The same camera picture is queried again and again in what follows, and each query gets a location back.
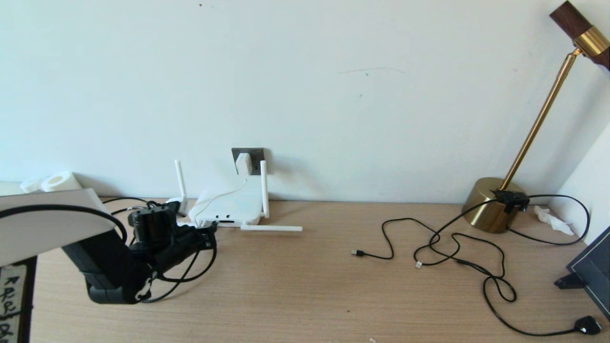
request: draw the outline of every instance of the black clamp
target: black clamp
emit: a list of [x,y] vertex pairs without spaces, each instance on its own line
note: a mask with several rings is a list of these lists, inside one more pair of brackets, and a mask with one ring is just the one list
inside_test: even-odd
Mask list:
[[511,213],[515,207],[519,207],[520,211],[527,211],[529,205],[529,197],[523,192],[513,192],[510,190],[493,190],[493,194],[499,203],[504,204],[504,211]]

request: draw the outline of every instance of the tissue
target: tissue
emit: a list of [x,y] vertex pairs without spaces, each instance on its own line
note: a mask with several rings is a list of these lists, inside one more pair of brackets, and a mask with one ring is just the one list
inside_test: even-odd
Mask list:
[[538,220],[543,223],[547,223],[551,225],[553,230],[561,231],[564,234],[568,234],[570,236],[574,236],[574,233],[568,226],[568,224],[562,222],[560,219],[553,216],[549,209],[543,209],[540,206],[534,206],[534,213],[538,216]]

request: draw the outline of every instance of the white wall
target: white wall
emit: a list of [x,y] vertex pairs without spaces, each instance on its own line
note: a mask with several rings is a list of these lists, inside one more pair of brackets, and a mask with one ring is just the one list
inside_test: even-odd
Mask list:
[[[589,233],[584,242],[590,244],[610,226],[610,125],[597,138],[561,189],[583,202],[591,214]],[[558,198],[549,204],[577,234],[585,228],[586,215],[580,205]]]
[[[460,203],[504,176],[571,51],[561,3],[2,1],[0,180],[167,197],[178,158],[196,197],[262,146],[279,198]],[[573,3],[609,35],[607,0]],[[609,89],[580,57],[515,181],[557,191]]]

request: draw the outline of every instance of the white router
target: white router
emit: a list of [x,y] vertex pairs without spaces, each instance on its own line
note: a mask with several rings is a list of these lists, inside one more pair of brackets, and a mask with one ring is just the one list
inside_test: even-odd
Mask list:
[[[245,231],[303,230],[302,226],[258,225],[261,217],[269,218],[267,162],[260,162],[260,176],[251,175],[252,166],[248,153],[240,154],[235,164],[239,174],[246,176],[243,185],[237,190],[212,198],[200,197],[188,212],[191,224],[201,228],[218,222],[218,226],[239,227]],[[176,161],[176,173],[182,198],[186,199],[179,161]]]

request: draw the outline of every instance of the white cable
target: white cable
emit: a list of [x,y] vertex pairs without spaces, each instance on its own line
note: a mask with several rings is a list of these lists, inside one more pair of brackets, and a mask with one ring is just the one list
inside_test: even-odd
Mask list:
[[203,211],[205,211],[205,210],[206,210],[206,208],[207,208],[208,206],[210,206],[210,204],[211,204],[211,203],[212,203],[214,200],[218,199],[219,197],[223,197],[223,196],[225,196],[225,195],[229,195],[229,194],[233,194],[233,193],[237,192],[238,190],[242,189],[242,188],[243,188],[243,186],[245,186],[247,182],[248,182],[248,179],[244,179],[244,180],[243,180],[243,184],[242,184],[242,185],[241,185],[241,187],[239,187],[238,189],[232,190],[232,191],[230,191],[230,192],[228,192],[228,193],[223,193],[223,194],[217,195],[217,196],[213,197],[213,198],[212,198],[210,201],[208,201],[208,202],[207,202],[207,204],[205,205],[205,207],[203,207],[203,209],[202,209],[201,211],[197,212],[197,214],[195,214],[195,216],[193,217],[193,221],[195,222],[195,224],[197,225],[197,227],[199,227],[199,226],[200,226],[200,223],[197,223],[197,216],[198,216],[198,215],[200,215],[200,214],[201,214]]

